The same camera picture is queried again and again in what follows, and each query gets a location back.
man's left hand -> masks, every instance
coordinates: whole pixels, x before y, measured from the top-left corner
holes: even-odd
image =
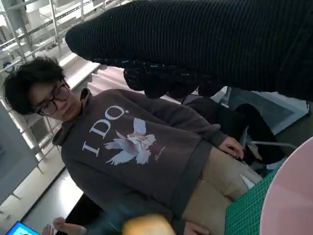
[[[234,158],[243,159],[244,151],[241,144],[232,137],[227,137],[223,143],[219,146],[219,149],[233,156]]]
[[[47,224],[41,235],[54,235],[54,229],[51,225]]]
[[[58,217],[53,220],[53,226],[56,230],[64,232],[64,225],[66,221],[63,217]]]

green cutting mat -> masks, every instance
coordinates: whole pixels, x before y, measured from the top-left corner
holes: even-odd
[[[273,171],[227,208],[225,235],[259,235],[264,198],[276,172]]]

laptop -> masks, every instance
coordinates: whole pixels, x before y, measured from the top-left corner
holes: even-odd
[[[6,235],[40,235],[31,228],[17,221]]]

gray hoodie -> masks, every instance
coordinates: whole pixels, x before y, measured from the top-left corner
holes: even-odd
[[[82,111],[53,143],[79,188],[104,210],[129,198],[172,223],[183,213],[211,142],[225,135],[192,109],[126,90],[81,94]]]

white dove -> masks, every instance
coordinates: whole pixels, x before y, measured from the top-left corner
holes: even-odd
[[[105,148],[123,149],[123,151],[111,158],[107,163],[118,165],[129,162],[135,157],[137,164],[148,163],[151,155],[148,148],[156,141],[156,138],[154,135],[146,136],[146,132],[146,122],[138,118],[134,119],[134,132],[127,135],[127,138],[116,132],[119,139],[113,139],[113,142],[105,143]]]

